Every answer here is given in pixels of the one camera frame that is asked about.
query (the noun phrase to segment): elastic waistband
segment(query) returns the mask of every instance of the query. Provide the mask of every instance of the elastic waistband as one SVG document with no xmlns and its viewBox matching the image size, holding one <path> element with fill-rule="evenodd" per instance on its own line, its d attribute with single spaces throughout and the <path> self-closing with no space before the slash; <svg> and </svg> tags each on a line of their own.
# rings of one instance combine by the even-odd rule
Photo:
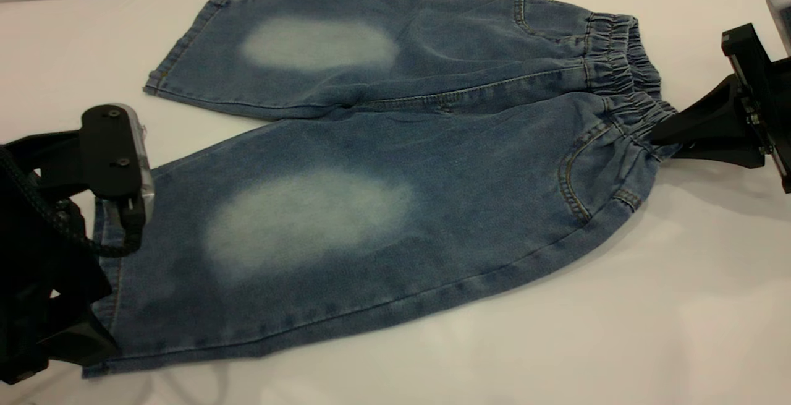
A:
<svg viewBox="0 0 791 405">
<path fill-rule="evenodd" d="M 657 146 L 651 143 L 653 127 L 677 113 L 666 101 L 653 98 L 646 92 L 612 95 L 603 100 L 607 116 L 616 129 L 656 159 L 669 159 L 679 150 L 678 145 Z"/>
<path fill-rule="evenodd" d="M 585 38 L 588 88 L 600 95 L 644 92 L 661 97 L 661 79 L 640 39 L 638 20 L 630 15 L 594 13 Z"/>
</svg>

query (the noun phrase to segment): denim pants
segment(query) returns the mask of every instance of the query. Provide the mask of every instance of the denim pants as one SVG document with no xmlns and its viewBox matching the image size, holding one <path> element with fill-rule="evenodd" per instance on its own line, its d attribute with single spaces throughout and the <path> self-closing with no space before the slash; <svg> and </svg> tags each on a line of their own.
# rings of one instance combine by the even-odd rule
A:
<svg viewBox="0 0 791 405">
<path fill-rule="evenodd" d="M 627 15 L 550 0 L 209 0 L 151 95 L 277 119 L 155 169 L 86 377 L 259 357 L 512 289 L 640 207 L 674 113 Z M 122 231 L 97 204 L 94 238 Z"/>
</svg>

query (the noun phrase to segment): seam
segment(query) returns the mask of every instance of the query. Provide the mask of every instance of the seam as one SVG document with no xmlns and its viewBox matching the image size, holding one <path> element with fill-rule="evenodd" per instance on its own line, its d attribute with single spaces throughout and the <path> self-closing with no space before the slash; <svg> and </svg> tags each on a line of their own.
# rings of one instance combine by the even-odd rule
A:
<svg viewBox="0 0 791 405">
<path fill-rule="evenodd" d="M 164 78 L 166 78 L 166 76 L 170 74 L 170 71 L 173 70 L 173 67 L 175 67 L 178 61 L 181 60 L 181 56 L 183 56 L 184 53 L 187 52 L 189 47 L 192 46 L 192 43 L 195 42 L 195 39 L 198 38 L 198 36 L 200 36 L 200 33 L 203 33 L 204 28 L 206 28 L 206 26 L 209 25 L 209 22 L 211 22 L 211 20 L 214 19 L 214 16 L 217 15 L 218 12 L 220 12 L 220 8 L 222 8 L 222 5 L 225 4 L 226 1 L 227 0 L 222 0 L 221 2 L 215 4 L 214 11 L 211 13 L 211 15 L 208 18 L 206 18 L 206 21 L 203 22 L 203 25 L 200 25 L 200 28 L 198 28 L 198 30 L 192 35 L 192 38 L 189 39 L 187 44 L 184 45 L 183 48 L 181 48 L 181 51 L 179 51 L 178 56 L 176 56 L 173 59 L 173 63 L 170 64 L 170 66 L 167 67 L 167 69 L 164 70 L 164 72 L 162 72 L 159 80 L 156 81 L 155 89 L 158 90 L 158 87 L 160 87 L 164 83 Z"/>
<path fill-rule="evenodd" d="M 574 216 L 577 217 L 577 220 L 582 225 L 585 225 L 590 221 L 591 214 L 582 204 L 582 201 L 579 199 L 579 197 L 577 197 L 576 193 L 574 193 L 574 189 L 571 186 L 571 170 L 573 168 L 574 162 L 582 153 L 582 151 L 585 151 L 585 149 L 588 148 L 588 145 L 591 145 L 593 141 L 599 139 L 606 132 L 610 131 L 611 127 L 611 124 L 597 124 L 592 129 L 580 135 L 579 138 L 574 140 L 574 146 L 572 149 L 575 151 L 573 154 L 566 155 L 566 157 L 562 160 L 561 165 L 557 168 L 557 181 L 560 185 L 560 192 L 563 196 L 563 200 L 565 200 Z"/>
<path fill-rule="evenodd" d="M 118 308 L 121 306 L 121 279 L 124 277 L 124 272 L 121 268 L 124 266 L 124 259 L 118 258 L 118 271 L 116 272 L 116 298 L 112 303 L 112 318 L 110 319 L 110 332 L 115 333 L 116 322 L 118 321 Z"/>
<path fill-rule="evenodd" d="M 582 66 L 585 67 L 585 88 L 593 88 L 591 72 L 588 69 L 588 54 L 590 54 L 591 30 L 593 29 L 593 16 L 588 17 L 588 24 L 585 25 L 585 39 L 582 42 Z"/>
<path fill-rule="evenodd" d="M 607 32 L 607 34 L 606 34 L 606 36 L 607 36 L 607 49 L 604 51 L 603 56 L 604 56 L 604 61 L 607 64 L 607 68 L 609 69 L 609 73 L 613 74 L 613 76 L 612 76 L 613 79 L 611 79 L 612 82 L 610 84 L 607 84 L 604 87 L 605 88 L 612 87 L 613 88 L 612 91 L 614 93 L 616 93 L 616 94 L 619 94 L 621 92 L 629 92 L 630 90 L 633 90 L 635 88 L 635 84 L 633 83 L 633 79 L 631 77 L 628 78 L 628 80 L 630 82 L 630 85 L 629 85 L 630 89 L 629 90 L 622 90 L 621 86 L 620 86 L 622 79 L 619 79 L 615 75 L 615 70 L 617 68 L 616 68 L 616 66 L 614 64 L 615 58 L 613 58 L 612 55 L 613 55 L 613 52 L 615 51 L 615 39 L 613 39 L 613 36 L 614 36 L 614 31 L 616 29 L 616 23 L 611 21 L 611 20 L 606 20 L 605 22 L 607 22 L 607 30 L 606 30 L 606 32 Z"/>
<path fill-rule="evenodd" d="M 631 95 L 627 96 L 627 98 L 629 98 L 629 100 L 632 101 L 632 103 L 633 103 L 633 99 L 631 98 Z M 618 131 L 621 133 L 621 135 L 623 137 L 625 137 L 625 138 L 628 138 L 634 145 L 638 146 L 639 148 L 644 149 L 646 152 L 648 152 L 650 157 L 652 157 L 653 159 L 658 160 L 659 162 L 662 162 L 662 159 L 660 159 L 660 157 L 658 157 L 655 154 L 654 151 L 652 151 L 647 146 L 645 146 L 643 143 L 641 143 L 639 140 L 637 140 L 637 138 L 633 134 L 631 134 L 630 132 L 626 132 L 626 131 L 624 131 L 624 129 L 621 128 L 621 125 L 620 125 L 618 119 L 615 117 L 615 114 L 613 114 L 613 109 L 612 109 L 612 106 L 610 105 L 611 101 L 609 99 L 607 99 L 607 98 L 602 98 L 601 100 L 602 100 L 602 103 L 604 103 L 604 113 L 605 113 L 605 115 L 607 116 L 607 118 L 613 124 L 615 124 L 615 128 L 618 129 Z"/>
<path fill-rule="evenodd" d="M 180 98 L 187 98 L 192 99 L 194 101 L 201 101 L 202 103 L 216 103 L 216 104 L 242 104 L 243 106 L 251 106 L 253 108 L 268 108 L 268 109 L 289 109 L 294 108 L 297 106 L 263 106 L 262 104 L 252 104 L 252 103 L 243 103 L 242 101 L 211 101 L 209 99 L 203 99 L 196 96 L 184 95 L 181 93 L 171 92 L 170 90 L 161 90 L 156 87 L 151 87 L 146 85 L 147 87 L 155 89 L 157 92 L 167 93 L 169 95 L 178 96 Z M 305 108 L 328 108 L 336 106 L 335 104 L 300 104 L 299 107 Z M 339 104 L 340 107 L 347 107 L 345 104 Z"/>
<path fill-rule="evenodd" d="M 516 22 L 517 26 L 522 28 L 523 31 L 526 33 L 539 36 L 540 38 L 545 38 L 551 41 L 564 41 L 566 39 L 573 39 L 579 38 L 579 35 L 571 34 L 568 36 L 551 36 L 546 33 L 542 33 L 541 31 L 537 30 L 536 28 L 531 27 L 528 25 L 528 21 L 525 19 L 525 4 L 528 0 L 514 0 L 514 22 Z M 554 0 L 546 0 L 546 2 L 555 2 Z"/>
<path fill-rule="evenodd" d="M 514 0 L 514 22 L 522 30 L 527 31 L 531 35 L 539 35 L 533 28 L 529 27 L 528 22 L 525 21 L 525 0 Z"/>
<path fill-rule="evenodd" d="M 632 211 L 636 211 L 643 203 L 641 197 L 624 188 L 618 189 L 612 197 L 629 205 Z"/>
<path fill-rule="evenodd" d="M 546 70 L 545 72 L 537 72 L 537 73 L 528 74 L 528 75 L 521 75 L 521 76 L 518 76 L 518 77 L 512 77 L 511 79 L 505 79 L 505 80 L 500 80 L 500 81 L 497 81 L 497 82 L 492 82 L 492 83 L 486 83 L 486 84 L 483 84 L 483 85 L 478 85 L 476 87 L 469 87 L 469 88 L 463 88 L 463 89 L 460 89 L 460 90 L 453 90 L 452 92 L 435 93 L 435 94 L 432 94 L 432 95 L 409 96 L 409 97 L 406 97 L 406 98 L 376 99 L 376 100 L 373 100 L 373 101 L 365 101 L 364 103 L 361 103 L 361 104 L 388 104 L 388 103 L 408 103 L 408 101 L 433 101 L 434 99 L 438 99 L 438 98 L 447 98 L 447 97 L 452 97 L 452 96 L 463 95 L 463 94 L 470 93 L 470 92 L 476 92 L 477 90 L 485 90 L 487 88 L 498 87 L 498 86 L 505 85 L 505 84 L 508 84 L 508 83 L 513 83 L 513 82 L 516 82 L 516 81 L 519 81 L 519 80 L 531 79 L 531 78 L 534 78 L 534 77 L 538 77 L 540 75 L 547 75 L 547 74 L 556 73 L 556 72 L 567 72 L 568 70 L 581 69 L 582 67 L 583 67 L 582 65 L 577 65 L 577 66 L 573 66 L 573 67 L 566 67 L 565 69 Z"/>
<path fill-rule="evenodd" d="M 107 221 L 107 207 L 104 205 L 104 200 L 101 202 L 101 209 L 102 209 L 102 225 L 101 225 L 101 242 L 104 244 L 104 237 L 107 236 L 107 225 L 109 221 Z"/>
</svg>

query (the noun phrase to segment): faded knee patch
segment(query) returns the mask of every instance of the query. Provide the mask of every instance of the faded knee patch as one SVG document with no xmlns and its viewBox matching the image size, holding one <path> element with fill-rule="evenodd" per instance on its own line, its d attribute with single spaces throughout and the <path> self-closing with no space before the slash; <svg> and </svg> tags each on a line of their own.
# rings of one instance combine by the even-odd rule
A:
<svg viewBox="0 0 791 405">
<path fill-rule="evenodd" d="M 241 55 L 262 67 L 319 72 L 334 67 L 390 67 L 398 47 L 362 21 L 277 18 L 252 30 Z"/>
<path fill-rule="evenodd" d="M 328 251 L 373 250 L 403 227 L 409 185 L 336 169 L 261 182 L 208 219 L 206 254 L 234 278 L 309 264 Z"/>
</svg>

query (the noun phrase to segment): hem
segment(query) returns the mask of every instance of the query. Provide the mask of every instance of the hem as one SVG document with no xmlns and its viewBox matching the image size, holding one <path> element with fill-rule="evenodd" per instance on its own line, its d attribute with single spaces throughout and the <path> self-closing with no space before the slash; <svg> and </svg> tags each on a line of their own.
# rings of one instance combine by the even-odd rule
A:
<svg viewBox="0 0 791 405">
<path fill-rule="evenodd" d="M 195 17 L 195 21 L 192 22 L 192 26 L 187 30 L 186 34 L 176 41 L 176 44 L 171 48 L 170 52 L 167 53 L 167 56 L 163 59 L 161 64 L 156 67 L 156 70 L 149 73 L 146 86 L 143 87 L 144 92 L 149 95 L 158 95 L 160 89 L 165 89 L 167 87 L 164 81 L 167 74 L 173 70 L 173 67 L 176 66 L 181 55 L 184 55 L 184 52 L 192 45 L 192 42 L 195 41 L 198 34 L 206 28 L 209 21 L 214 18 L 218 11 L 220 11 L 220 8 L 224 7 L 228 1 L 229 0 L 209 0 L 203 5 L 203 8 L 201 8 L 200 12 Z"/>
</svg>

